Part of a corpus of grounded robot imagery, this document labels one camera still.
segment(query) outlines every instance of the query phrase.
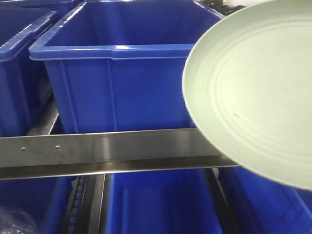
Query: blue plastic bin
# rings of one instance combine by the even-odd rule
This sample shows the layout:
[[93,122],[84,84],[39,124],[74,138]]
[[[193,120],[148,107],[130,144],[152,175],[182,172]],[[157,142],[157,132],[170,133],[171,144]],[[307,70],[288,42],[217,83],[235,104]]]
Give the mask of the blue plastic bin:
[[59,234],[76,177],[0,181],[0,206],[23,209],[40,234]]
[[81,0],[0,0],[0,7],[34,7],[58,12],[58,18],[70,12]]
[[87,1],[31,48],[67,133],[190,127],[182,71],[221,19],[191,0]]
[[312,192],[275,183],[240,167],[219,171],[243,233],[312,233]]
[[202,170],[112,174],[106,234],[221,234]]
[[56,20],[56,12],[0,7],[0,137],[27,133],[51,85],[29,46]]

